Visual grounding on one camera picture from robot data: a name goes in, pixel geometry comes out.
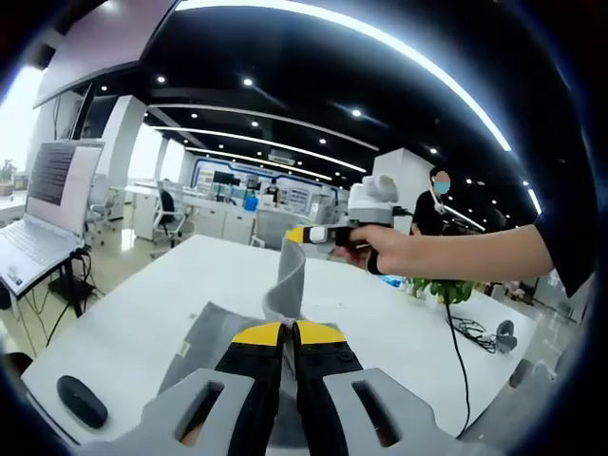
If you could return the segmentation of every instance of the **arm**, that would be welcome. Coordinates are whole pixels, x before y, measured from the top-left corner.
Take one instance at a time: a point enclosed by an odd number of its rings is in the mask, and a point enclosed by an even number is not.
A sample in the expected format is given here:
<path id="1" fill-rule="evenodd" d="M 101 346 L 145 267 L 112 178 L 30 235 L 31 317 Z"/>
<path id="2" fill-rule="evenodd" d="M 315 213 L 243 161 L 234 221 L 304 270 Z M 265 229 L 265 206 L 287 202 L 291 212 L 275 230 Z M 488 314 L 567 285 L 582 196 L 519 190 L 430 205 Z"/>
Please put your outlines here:
<path id="1" fill-rule="evenodd" d="M 488 235 L 406 236 L 390 228 L 366 226 L 351 233 L 379 253 L 384 274 L 459 280 L 505 281 L 540 276 L 553 269 L 542 237 L 533 225 Z M 340 248 L 339 256 L 367 269 L 369 251 Z"/>

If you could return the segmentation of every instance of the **laptop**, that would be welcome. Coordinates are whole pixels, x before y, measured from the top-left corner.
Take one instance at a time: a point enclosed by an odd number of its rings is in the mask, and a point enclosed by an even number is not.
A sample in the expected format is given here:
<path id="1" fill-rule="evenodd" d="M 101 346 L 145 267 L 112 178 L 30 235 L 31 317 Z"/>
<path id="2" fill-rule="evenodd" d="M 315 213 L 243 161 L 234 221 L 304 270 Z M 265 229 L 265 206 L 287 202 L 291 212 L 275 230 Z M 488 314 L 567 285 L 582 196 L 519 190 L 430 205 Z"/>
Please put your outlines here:
<path id="1" fill-rule="evenodd" d="M 0 279 L 19 296 L 85 245 L 88 193 L 104 144 L 41 144 L 23 219 L 0 230 Z"/>

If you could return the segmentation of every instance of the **gray gripper frame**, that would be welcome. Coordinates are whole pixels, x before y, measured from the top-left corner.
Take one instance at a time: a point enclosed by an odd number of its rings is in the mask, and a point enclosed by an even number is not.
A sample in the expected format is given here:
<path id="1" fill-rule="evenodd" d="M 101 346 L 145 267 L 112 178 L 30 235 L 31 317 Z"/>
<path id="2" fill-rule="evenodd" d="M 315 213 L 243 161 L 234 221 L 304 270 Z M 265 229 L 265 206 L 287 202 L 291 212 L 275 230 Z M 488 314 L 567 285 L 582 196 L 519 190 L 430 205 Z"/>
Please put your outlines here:
<path id="1" fill-rule="evenodd" d="M 349 456 L 502 454 L 490 446 L 460 442 L 440 430 L 432 408 L 379 369 L 327 375 L 323 382 Z"/>
<path id="2" fill-rule="evenodd" d="M 254 379 L 217 370 L 199 369 L 150 401 L 137 427 L 112 442 L 75 448 L 91 456 L 224 456 L 228 454 L 238 415 Z M 194 446 L 180 442 L 205 397 L 219 391 Z"/>

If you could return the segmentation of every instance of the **white table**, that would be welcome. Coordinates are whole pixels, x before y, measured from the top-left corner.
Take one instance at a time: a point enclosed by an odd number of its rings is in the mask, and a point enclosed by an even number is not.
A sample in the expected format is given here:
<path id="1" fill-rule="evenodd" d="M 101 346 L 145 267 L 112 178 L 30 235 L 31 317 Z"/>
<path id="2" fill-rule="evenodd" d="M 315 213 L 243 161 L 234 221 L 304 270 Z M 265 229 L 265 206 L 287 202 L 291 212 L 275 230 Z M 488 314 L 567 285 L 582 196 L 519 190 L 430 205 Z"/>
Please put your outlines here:
<path id="1" fill-rule="evenodd" d="M 23 380 L 53 420 L 77 441 L 112 439 L 136 426 L 169 363 L 208 301 L 263 317 L 261 298 L 276 283 L 278 253 L 194 236 L 102 299 L 61 334 Z M 437 425 L 456 435 L 466 418 L 465 387 L 445 314 L 351 265 L 309 259 L 302 312 L 337 323 L 364 368 L 378 367 L 427 401 Z M 475 292 L 455 315 L 494 330 L 507 318 L 519 344 L 489 354 L 460 335 L 470 385 L 471 422 L 490 404 L 522 359 L 536 323 Z M 86 429 L 55 389 L 62 375 L 85 382 L 105 403 L 102 431 Z"/>
<path id="2" fill-rule="evenodd" d="M 14 192 L 9 197 L 0 197 L 0 227 L 12 219 L 19 219 L 26 210 L 26 190 Z"/>

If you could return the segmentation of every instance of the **potted plant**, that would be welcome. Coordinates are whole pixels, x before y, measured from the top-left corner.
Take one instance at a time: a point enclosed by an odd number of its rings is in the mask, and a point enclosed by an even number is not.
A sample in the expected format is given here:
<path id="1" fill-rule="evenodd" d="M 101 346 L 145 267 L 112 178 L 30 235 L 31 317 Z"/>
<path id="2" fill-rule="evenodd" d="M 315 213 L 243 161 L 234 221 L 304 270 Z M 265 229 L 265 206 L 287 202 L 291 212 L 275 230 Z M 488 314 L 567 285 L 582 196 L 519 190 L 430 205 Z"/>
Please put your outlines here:
<path id="1" fill-rule="evenodd" d="M 14 185 L 12 183 L 12 173 L 17 169 L 11 160 L 4 160 L 4 166 L 0 169 L 0 197 L 12 195 Z"/>
<path id="2" fill-rule="evenodd" d="M 437 296 L 440 304 L 458 304 L 471 297 L 475 282 L 464 280 L 431 280 L 429 278 L 414 278 L 412 280 L 412 295 L 420 294 L 430 285 L 430 293 Z"/>

